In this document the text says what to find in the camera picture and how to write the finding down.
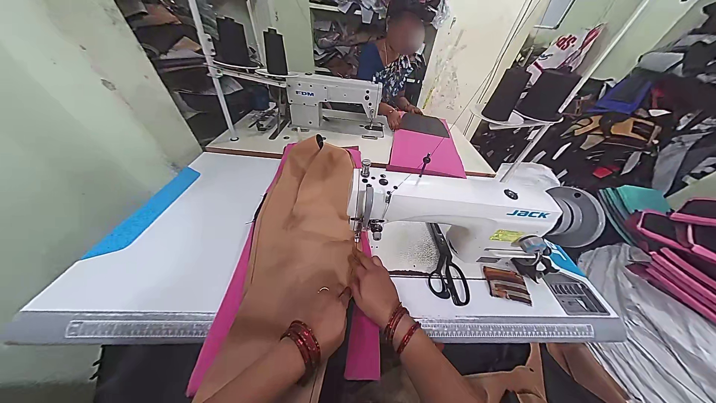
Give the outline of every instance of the thread spool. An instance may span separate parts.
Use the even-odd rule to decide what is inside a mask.
[[[520,95],[525,90],[531,74],[520,67],[513,67],[505,71],[495,92],[483,109],[483,116],[497,122],[510,120]]]
[[[581,76],[571,72],[547,69],[530,88],[517,111],[527,118],[555,122],[560,119],[559,108],[572,90],[579,84]]]
[[[272,75],[288,75],[289,67],[286,64],[286,48],[284,36],[275,29],[269,28],[263,32],[263,45],[266,49],[266,70]]]
[[[217,18],[216,27],[219,33],[217,48],[222,61],[235,66],[253,67],[243,25],[226,17]]]

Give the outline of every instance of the jack logo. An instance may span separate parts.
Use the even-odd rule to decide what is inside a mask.
[[[514,212],[511,212],[510,214],[507,214],[508,216],[513,217],[530,217],[530,218],[544,218],[546,219],[548,215],[551,213],[543,213],[543,212],[528,212],[526,210],[515,210]]]

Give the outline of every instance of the ruler strip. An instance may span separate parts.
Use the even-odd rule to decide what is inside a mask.
[[[510,324],[510,323],[421,323],[430,338],[509,338],[509,339],[591,339],[590,324]]]
[[[211,321],[70,321],[66,338],[205,338]]]

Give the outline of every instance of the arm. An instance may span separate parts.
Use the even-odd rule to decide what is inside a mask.
[[[304,322],[311,326],[325,362],[341,345],[346,331],[346,308],[351,293],[333,285],[318,293],[310,290],[297,301],[305,307]],[[276,401],[303,376],[306,371],[299,347],[290,338],[281,339],[236,378],[219,389],[206,403]]]
[[[405,90],[402,90],[398,93],[398,96],[395,98],[395,105],[397,105],[400,110],[404,110],[408,113],[417,113],[418,115],[422,115],[422,111],[417,106],[410,105],[410,101],[407,100],[405,97]]]
[[[356,304],[372,321],[385,328],[399,303],[388,270],[378,257],[374,256],[370,259],[358,250],[354,250],[350,260],[357,277],[351,285]],[[394,348],[397,349],[413,323],[411,318],[403,317],[393,338]],[[400,355],[400,361],[415,386],[421,402],[485,401],[475,396],[469,383],[420,329],[410,339]]]
[[[390,130],[398,130],[400,128],[400,112],[385,102],[378,105],[378,115],[388,118],[388,126]]]
[[[305,370],[299,348],[290,338],[284,338],[206,403],[273,402],[294,385]]]

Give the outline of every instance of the bangle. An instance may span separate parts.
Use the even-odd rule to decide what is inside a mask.
[[[300,386],[308,384],[310,378],[313,377],[318,365],[321,362],[321,347],[313,331],[301,321],[293,321],[288,330],[281,336],[290,338],[301,352],[301,358],[304,360],[306,371],[297,382]]]
[[[400,346],[398,347],[397,353],[398,355],[402,354],[403,350],[405,350],[405,347],[407,346],[408,342],[410,341],[410,338],[412,338],[412,335],[415,334],[415,331],[417,331],[420,328],[420,322],[415,322],[410,326],[410,329],[408,329],[405,336],[403,336],[403,340],[400,342]]]
[[[385,335],[385,338],[387,339],[388,343],[390,343],[391,345],[393,344],[393,337],[395,336],[395,330],[398,327],[398,323],[400,323],[400,319],[402,319],[402,317],[405,316],[406,313],[408,313],[407,309],[404,306],[402,306],[401,303],[398,303],[398,306],[393,311],[393,314],[390,316],[390,319],[388,320],[388,324],[385,326],[385,329],[383,330],[383,334]]]

